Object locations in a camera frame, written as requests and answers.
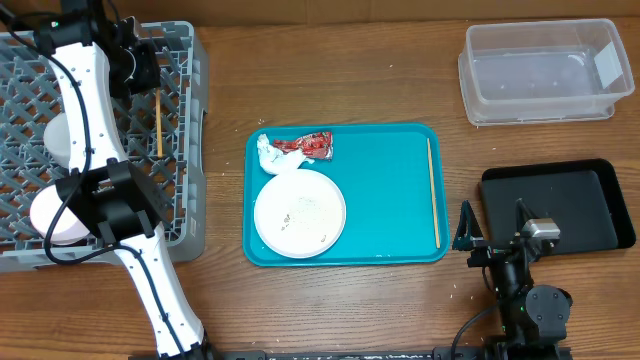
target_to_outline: blue tray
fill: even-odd
[[[326,252],[308,259],[290,259],[266,246],[253,222],[258,193],[273,177],[260,167],[256,142],[260,134],[267,134],[273,141],[318,131],[333,132],[333,160],[317,160],[302,167],[323,173],[338,185],[347,204],[347,222],[338,241]],[[427,138],[433,157],[439,249],[433,226]],[[448,224],[438,138],[422,124],[274,127],[260,129],[247,141],[242,245],[256,265],[435,262],[449,248]]]

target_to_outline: black plate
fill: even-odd
[[[489,169],[482,175],[489,239],[509,241],[515,201],[560,228],[555,254],[629,248],[636,235],[611,163],[603,159]]]

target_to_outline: white plate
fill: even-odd
[[[296,169],[271,179],[253,212],[258,235],[290,258],[316,256],[340,237],[347,206],[336,184],[319,172]]]

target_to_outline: dish rack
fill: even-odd
[[[155,89],[134,95],[131,106],[112,99],[120,140],[132,163],[163,189],[165,237],[174,262],[204,250],[206,180],[202,169],[202,125],[208,112],[209,59],[193,26],[174,21],[143,24],[161,71],[164,157],[157,154]],[[18,33],[32,39],[31,32]],[[38,191],[68,174],[44,147],[47,122],[64,111],[53,69],[42,56],[0,34],[0,273],[50,265],[29,208]],[[102,248],[87,237],[54,253],[79,258]],[[109,252],[89,260],[121,264]]]

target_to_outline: chopstick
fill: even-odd
[[[156,138],[158,139],[158,157],[162,157],[162,112],[160,111],[160,88],[156,89]]]
[[[436,233],[436,248],[440,249],[440,230],[438,229],[438,210],[436,208],[436,187],[433,181],[433,159],[431,157],[431,141],[427,138],[427,154],[429,156],[429,175],[431,176],[431,205],[433,207],[433,228]]]

